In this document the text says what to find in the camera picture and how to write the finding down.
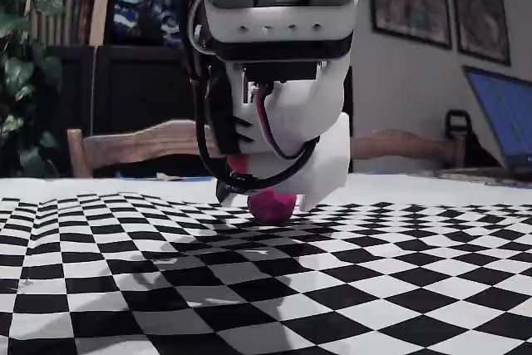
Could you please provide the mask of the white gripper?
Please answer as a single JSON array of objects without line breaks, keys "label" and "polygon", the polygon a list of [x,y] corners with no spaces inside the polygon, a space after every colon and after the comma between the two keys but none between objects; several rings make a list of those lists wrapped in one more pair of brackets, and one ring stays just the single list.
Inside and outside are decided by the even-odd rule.
[{"label": "white gripper", "polygon": [[[349,168],[349,117],[343,112],[346,60],[310,63],[310,78],[277,77],[277,64],[214,60],[209,68],[207,121],[218,151],[230,158],[297,160],[305,145],[316,147],[290,179],[301,211],[315,208],[343,187]],[[219,202],[231,206],[237,193],[223,187]]]}]

